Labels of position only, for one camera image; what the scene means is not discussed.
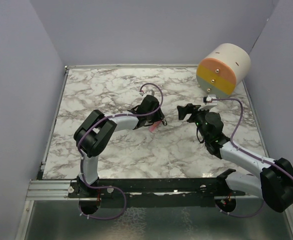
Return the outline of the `black head silver key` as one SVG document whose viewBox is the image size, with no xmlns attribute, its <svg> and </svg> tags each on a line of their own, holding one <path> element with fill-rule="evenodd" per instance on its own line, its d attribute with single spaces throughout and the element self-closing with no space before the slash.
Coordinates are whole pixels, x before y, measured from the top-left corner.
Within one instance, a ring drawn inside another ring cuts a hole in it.
<svg viewBox="0 0 293 240">
<path fill-rule="evenodd" d="M 166 126 L 168 124 L 165 118 L 161 122 L 164 126 Z"/>
</svg>

